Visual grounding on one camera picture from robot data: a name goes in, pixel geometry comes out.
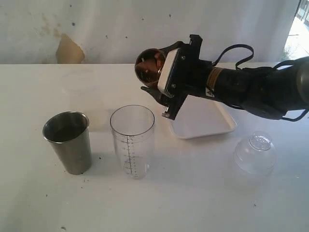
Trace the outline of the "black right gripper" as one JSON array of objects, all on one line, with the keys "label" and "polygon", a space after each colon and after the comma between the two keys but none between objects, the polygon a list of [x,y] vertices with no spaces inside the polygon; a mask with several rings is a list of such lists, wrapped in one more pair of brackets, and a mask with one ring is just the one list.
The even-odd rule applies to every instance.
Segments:
[{"label": "black right gripper", "polygon": [[141,86],[141,90],[147,92],[152,98],[166,109],[162,113],[162,116],[171,120],[174,120],[183,105],[186,97],[190,93],[197,92],[197,84],[195,81],[201,78],[203,69],[203,62],[199,59],[202,38],[199,35],[191,34],[190,42],[184,43],[177,41],[174,44],[161,48],[160,50],[164,55],[175,49],[180,51],[179,67],[177,69],[177,92],[173,98],[169,98],[162,94],[156,88],[149,88]]}]

